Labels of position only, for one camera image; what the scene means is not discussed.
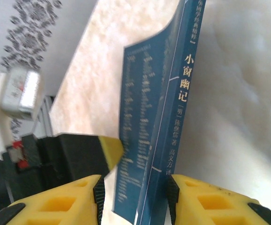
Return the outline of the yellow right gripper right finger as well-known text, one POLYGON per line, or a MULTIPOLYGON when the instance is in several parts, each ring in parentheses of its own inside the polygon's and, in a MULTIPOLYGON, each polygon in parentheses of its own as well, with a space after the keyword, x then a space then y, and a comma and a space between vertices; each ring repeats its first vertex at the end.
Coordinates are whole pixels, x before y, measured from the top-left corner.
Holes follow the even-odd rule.
POLYGON ((172 225, 271 225, 258 200, 184 175, 168 179, 172 225))

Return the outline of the blue paperback book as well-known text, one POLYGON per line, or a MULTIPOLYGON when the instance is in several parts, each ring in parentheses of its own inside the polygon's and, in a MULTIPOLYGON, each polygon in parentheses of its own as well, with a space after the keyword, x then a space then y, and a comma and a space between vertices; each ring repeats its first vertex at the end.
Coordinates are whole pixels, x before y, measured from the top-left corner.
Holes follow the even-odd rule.
POLYGON ((164 225, 205 4, 179 0, 163 30, 124 49, 113 212, 131 225, 164 225))

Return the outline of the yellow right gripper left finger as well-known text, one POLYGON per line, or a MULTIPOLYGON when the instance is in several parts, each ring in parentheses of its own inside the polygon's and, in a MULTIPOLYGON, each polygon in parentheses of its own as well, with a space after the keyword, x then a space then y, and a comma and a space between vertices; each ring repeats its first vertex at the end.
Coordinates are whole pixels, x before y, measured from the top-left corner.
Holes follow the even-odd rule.
POLYGON ((105 185, 101 175, 20 199, 0 210, 0 225, 101 225, 105 185))

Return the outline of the aluminium table edge rail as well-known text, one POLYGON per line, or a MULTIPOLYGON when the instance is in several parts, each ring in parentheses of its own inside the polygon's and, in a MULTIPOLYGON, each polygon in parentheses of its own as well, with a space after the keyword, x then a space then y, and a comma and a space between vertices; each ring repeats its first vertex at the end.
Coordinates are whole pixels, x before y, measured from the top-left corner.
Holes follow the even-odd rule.
POLYGON ((37 119, 34 122, 32 133, 37 138, 43 138, 47 136, 53 136, 50 110, 53 104, 55 96, 45 96, 40 107, 37 119))

